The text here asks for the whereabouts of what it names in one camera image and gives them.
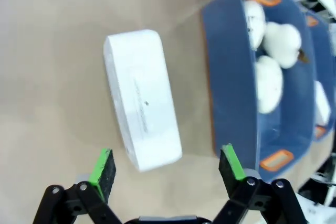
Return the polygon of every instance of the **blue container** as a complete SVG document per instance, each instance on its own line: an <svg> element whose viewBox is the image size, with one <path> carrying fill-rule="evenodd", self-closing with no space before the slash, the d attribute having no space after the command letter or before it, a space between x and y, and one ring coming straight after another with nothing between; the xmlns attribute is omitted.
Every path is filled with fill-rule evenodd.
<svg viewBox="0 0 336 224"><path fill-rule="evenodd" d="M319 15L310 10L306 11L306 17L315 51L317 80L322 84L331 107L329 123L323 127L325 132L316 138L316 141L321 141L333 129L336 119L336 107L334 106L335 58L332 53L328 24Z"/></svg>
<svg viewBox="0 0 336 224"><path fill-rule="evenodd" d="M280 105L270 114L257 110L254 63L262 54L250 49L243 0L213 0L202 9L212 95L215 151L232 143L244 168L270 181L298 161L314 138L315 61L304 14L293 0L265 6L268 21L293 24L301 33L310 63L283 70ZM277 170L260 167L265 158L285 150L293 159Z"/></svg>

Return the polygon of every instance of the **white foam block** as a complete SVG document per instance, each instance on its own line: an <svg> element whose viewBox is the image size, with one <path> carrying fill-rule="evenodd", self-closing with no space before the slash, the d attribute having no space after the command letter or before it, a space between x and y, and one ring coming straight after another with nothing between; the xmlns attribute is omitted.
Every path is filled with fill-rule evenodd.
<svg viewBox="0 0 336 224"><path fill-rule="evenodd" d="M316 90L316 124L325 126L329 122L330 117L330 105L322 84L319 81L315 81Z"/></svg>
<svg viewBox="0 0 336 224"><path fill-rule="evenodd" d="M158 33L108 36L104 60L130 160L142 172L180 159L179 129Z"/></svg>

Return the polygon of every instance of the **screw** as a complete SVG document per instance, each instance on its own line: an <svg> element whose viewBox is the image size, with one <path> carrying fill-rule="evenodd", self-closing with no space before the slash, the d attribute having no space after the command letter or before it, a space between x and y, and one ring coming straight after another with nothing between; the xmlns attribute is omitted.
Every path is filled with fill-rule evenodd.
<svg viewBox="0 0 336 224"><path fill-rule="evenodd" d="M84 191L86 188L88 188L88 186L86 184L81 184L79 189Z"/></svg>
<svg viewBox="0 0 336 224"><path fill-rule="evenodd" d="M255 182L253 179L251 179L251 178L249 178L249 179L247 180L247 183L248 183L250 186L254 186L254 185L256 184L256 182Z"/></svg>
<svg viewBox="0 0 336 224"><path fill-rule="evenodd" d="M279 188L283 188L283 186L284 186L284 185L283 185L283 182L281 182L281 181L277 181L275 184L276 184L276 186L279 187Z"/></svg>
<svg viewBox="0 0 336 224"><path fill-rule="evenodd" d="M53 193L53 194L56 194L56 193L58 193L58 192L59 192L59 188L58 188L58 187L54 187L52 193Z"/></svg>

